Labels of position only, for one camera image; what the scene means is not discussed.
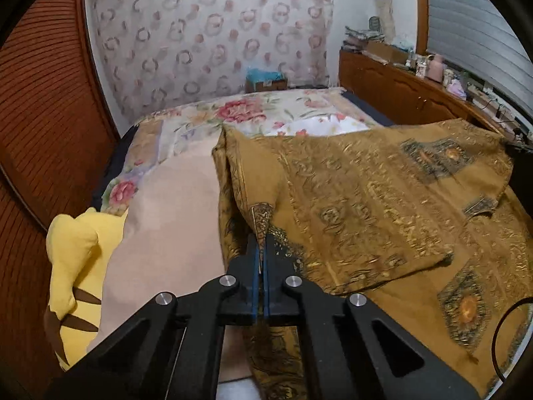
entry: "wooden cabinet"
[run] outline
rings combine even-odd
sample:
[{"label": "wooden cabinet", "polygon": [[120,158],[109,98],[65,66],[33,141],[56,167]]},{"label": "wooden cabinet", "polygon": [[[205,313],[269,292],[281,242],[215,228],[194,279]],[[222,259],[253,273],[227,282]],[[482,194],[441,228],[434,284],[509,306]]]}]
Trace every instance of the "wooden cabinet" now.
[{"label": "wooden cabinet", "polygon": [[340,52],[339,78],[342,87],[398,125],[473,118],[468,105],[455,99],[441,85],[361,54]]}]

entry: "stack of books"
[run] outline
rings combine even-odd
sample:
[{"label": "stack of books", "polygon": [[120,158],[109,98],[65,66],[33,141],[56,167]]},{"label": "stack of books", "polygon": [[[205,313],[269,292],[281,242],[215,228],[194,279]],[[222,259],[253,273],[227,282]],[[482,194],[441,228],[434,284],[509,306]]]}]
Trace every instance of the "stack of books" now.
[{"label": "stack of books", "polygon": [[347,26],[342,49],[351,53],[360,53],[366,49],[369,41],[383,42],[385,35],[379,31],[354,30]]}]

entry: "triangular cutout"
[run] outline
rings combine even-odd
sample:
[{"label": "triangular cutout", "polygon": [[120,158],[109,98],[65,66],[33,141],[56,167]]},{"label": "triangular cutout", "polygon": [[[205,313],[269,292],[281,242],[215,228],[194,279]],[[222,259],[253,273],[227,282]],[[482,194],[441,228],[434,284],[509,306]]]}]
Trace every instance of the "triangular cutout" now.
[{"label": "triangular cutout", "polygon": [[424,366],[424,360],[381,320],[373,320],[372,329],[394,377],[403,378]]}]

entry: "white wall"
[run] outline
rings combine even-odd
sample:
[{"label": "white wall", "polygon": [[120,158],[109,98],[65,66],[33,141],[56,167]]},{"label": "white wall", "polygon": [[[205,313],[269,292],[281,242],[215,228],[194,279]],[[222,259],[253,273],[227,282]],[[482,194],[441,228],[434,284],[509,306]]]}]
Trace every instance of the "white wall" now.
[{"label": "white wall", "polygon": [[375,15],[377,8],[374,0],[335,0],[333,24],[328,36],[327,67],[330,85],[338,84],[338,58],[344,40],[344,27],[366,30],[368,19]]},{"label": "white wall", "polygon": [[[87,6],[87,19],[90,19],[89,4]],[[377,9],[374,0],[335,0],[335,8],[333,12],[333,23],[331,26],[331,32],[328,37],[327,47],[327,68],[329,71],[330,85],[336,86],[338,83],[338,60],[339,51],[344,40],[344,27],[346,25],[354,29],[367,29],[368,19],[370,16],[377,15]],[[92,22],[89,22],[89,37],[91,40],[91,46],[93,49],[93,56],[97,72],[99,74],[100,83],[104,95],[107,99],[111,116],[115,121],[115,125],[119,134],[122,136],[129,124],[122,116],[120,108],[113,96],[111,87],[107,81],[105,72],[103,70],[103,62],[100,59],[100,53],[96,48],[96,41],[94,39],[95,31],[92,29]]]},{"label": "white wall", "polygon": [[396,27],[396,45],[416,46],[418,27],[418,0],[392,0],[394,25]]}]

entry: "patterned wall covering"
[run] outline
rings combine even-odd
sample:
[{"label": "patterned wall covering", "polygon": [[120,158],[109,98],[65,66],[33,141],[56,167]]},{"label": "patterned wall covering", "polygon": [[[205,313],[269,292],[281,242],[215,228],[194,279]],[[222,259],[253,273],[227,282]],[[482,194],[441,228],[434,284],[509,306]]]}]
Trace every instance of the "patterned wall covering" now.
[{"label": "patterned wall covering", "polygon": [[248,67],[327,84],[333,0],[89,0],[122,113],[238,93]]}]

